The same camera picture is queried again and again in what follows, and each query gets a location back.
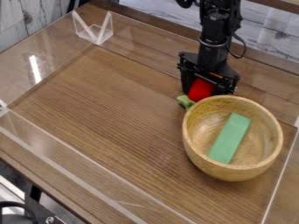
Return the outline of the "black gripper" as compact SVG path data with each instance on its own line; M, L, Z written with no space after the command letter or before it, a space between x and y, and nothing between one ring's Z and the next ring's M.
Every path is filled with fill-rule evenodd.
M235 94L240 75L227 62L204 65L198 62L198 55L196 53L180 52L177 68L181 73L181 91L185 94L189 93L196 78L201 78L214 85L213 95Z

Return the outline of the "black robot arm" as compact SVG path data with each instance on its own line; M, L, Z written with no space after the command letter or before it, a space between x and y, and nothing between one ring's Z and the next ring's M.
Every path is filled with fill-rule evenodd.
M247 51L244 40L236 35L240 0L174 1L184 9L193 4L200 8L198 52L178 53L181 91L194 102L213 95L233 94L240 75L228 64L228 55L239 59Z

